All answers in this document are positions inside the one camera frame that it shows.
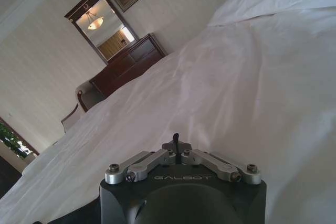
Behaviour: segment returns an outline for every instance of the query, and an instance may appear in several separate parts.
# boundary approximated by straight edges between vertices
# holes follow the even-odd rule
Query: dark wooden furniture
[[[21,178],[21,174],[7,161],[0,157],[0,199]]]
[[[127,82],[142,75],[165,56],[153,34],[123,48],[90,82],[106,98]]]

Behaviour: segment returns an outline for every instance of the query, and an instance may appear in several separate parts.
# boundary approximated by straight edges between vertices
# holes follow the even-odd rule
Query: chair
[[[70,112],[70,114],[61,120],[64,132],[66,133],[84,114],[85,112],[79,108],[78,104],[76,104],[76,107]]]
[[[86,81],[76,88],[76,99],[80,104],[80,109],[87,112],[104,100],[104,96],[89,81]]]

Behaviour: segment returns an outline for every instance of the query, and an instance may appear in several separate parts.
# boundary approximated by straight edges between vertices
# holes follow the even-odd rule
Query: wooden mirror frame
[[[86,34],[82,31],[82,29],[77,25],[76,21],[85,14],[88,9],[90,9],[93,5],[95,5],[99,0],[81,0],[71,11],[69,11],[64,17],[66,17],[70,22],[76,27],[80,34],[85,38],[85,40],[89,43],[89,45],[94,49],[94,51],[98,54],[98,56],[108,64],[108,60],[104,57],[104,55],[99,51],[99,49],[92,43],[92,41],[86,36]],[[135,41],[138,41],[139,38],[133,31],[133,29],[129,26],[127,21],[122,17],[117,8],[113,5],[110,0],[106,0],[106,2],[110,5],[112,10],[114,10],[117,17],[121,20],[121,22],[127,27],[130,33],[133,35]]]

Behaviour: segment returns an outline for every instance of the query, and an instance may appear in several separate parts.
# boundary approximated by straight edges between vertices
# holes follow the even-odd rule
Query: window
[[[0,142],[4,143],[19,158],[24,159],[30,153],[38,152],[31,147],[12,127],[0,118]]]

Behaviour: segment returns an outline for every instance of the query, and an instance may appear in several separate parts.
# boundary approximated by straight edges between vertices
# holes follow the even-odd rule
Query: wooden dresser
[[[142,75],[166,53],[153,34],[128,45],[113,56],[90,82],[106,98],[127,82]]]

